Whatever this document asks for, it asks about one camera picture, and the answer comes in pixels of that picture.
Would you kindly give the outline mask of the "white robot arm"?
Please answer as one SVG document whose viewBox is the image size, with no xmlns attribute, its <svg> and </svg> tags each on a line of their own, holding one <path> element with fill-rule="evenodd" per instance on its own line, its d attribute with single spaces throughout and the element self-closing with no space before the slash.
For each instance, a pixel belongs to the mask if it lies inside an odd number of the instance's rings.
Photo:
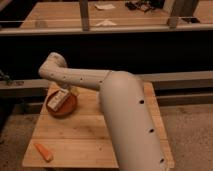
<svg viewBox="0 0 213 171">
<path fill-rule="evenodd" d="M 167 171 L 143 84 L 137 76 L 126 71 L 71 69 L 56 52 L 48 55 L 38 73 L 63 88 L 73 85 L 99 92 L 120 171 Z"/>
</svg>

